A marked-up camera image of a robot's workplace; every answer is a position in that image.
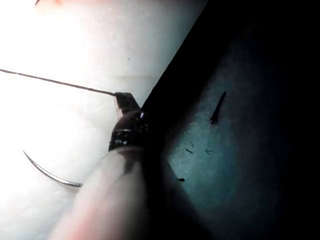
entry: white surface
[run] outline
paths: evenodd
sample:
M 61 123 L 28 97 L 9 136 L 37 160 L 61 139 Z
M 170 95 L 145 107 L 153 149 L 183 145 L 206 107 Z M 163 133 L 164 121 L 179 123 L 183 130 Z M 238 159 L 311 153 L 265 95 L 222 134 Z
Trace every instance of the white surface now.
M 105 91 L 141 106 L 206 0 L 0 1 L 0 68 Z M 74 199 L 37 171 L 84 181 L 108 150 L 113 99 L 0 73 L 0 239 L 45 239 Z

